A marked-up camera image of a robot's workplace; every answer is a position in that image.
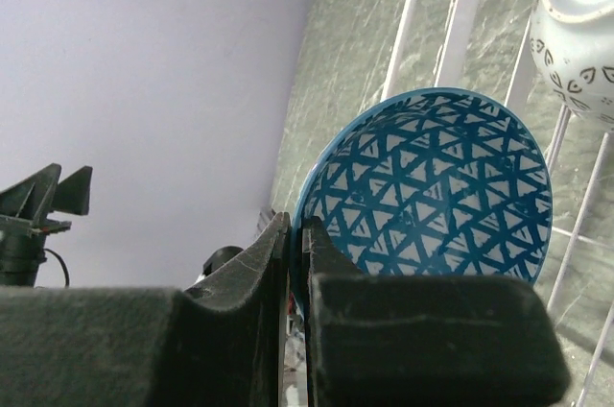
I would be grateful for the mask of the blue patterned bowl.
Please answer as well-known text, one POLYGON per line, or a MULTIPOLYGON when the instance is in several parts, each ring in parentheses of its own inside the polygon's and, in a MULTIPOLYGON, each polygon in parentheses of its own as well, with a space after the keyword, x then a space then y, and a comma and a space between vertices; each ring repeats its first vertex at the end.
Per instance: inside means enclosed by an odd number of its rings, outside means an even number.
POLYGON ((613 131, 613 0, 537 0, 531 55, 557 100, 613 131))

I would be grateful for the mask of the red geometric patterned bowl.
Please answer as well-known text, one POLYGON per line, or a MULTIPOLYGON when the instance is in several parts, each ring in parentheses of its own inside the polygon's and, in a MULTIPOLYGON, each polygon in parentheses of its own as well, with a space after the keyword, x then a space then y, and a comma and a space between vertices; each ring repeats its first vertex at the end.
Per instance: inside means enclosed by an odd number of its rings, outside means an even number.
POLYGON ((318 218, 372 275, 509 275, 535 283, 553 230, 545 158, 516 114, 457 87, 369 108, 322 150, 292 218, 318 218))

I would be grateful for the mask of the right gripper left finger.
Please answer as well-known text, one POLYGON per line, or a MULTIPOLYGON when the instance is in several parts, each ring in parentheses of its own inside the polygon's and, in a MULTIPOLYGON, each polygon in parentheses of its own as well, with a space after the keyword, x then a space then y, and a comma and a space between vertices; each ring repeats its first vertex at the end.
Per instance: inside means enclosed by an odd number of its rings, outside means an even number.
POLYGON ((193 287, 1 291, 5 406, 276 406, 290 238, 275 215, 193 287))

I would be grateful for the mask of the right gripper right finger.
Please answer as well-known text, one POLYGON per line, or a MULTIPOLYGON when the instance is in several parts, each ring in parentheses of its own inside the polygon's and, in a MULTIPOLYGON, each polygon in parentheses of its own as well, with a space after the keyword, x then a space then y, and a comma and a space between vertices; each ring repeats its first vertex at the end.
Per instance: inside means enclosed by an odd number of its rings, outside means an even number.
POLYGON ((300 232, 313 406, 550 406, 571 374, 545 307, 500 275, 375 276, 300 232))

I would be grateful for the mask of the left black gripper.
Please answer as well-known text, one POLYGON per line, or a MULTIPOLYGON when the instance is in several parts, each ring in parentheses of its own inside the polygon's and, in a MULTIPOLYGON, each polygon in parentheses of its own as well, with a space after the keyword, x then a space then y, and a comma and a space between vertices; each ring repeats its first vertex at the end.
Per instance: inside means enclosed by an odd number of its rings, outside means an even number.
POLYGON ((52 212, 85 216, 89 213, 93 168, 83 166, 60 181, 61 166, 49 164, 1 192, 1 285, 34 287, 46 253, 59 262, 64 287, 70 274, 63 258, 45 248, 49 235, 68 231, 70 221, 48 218, 52 212))

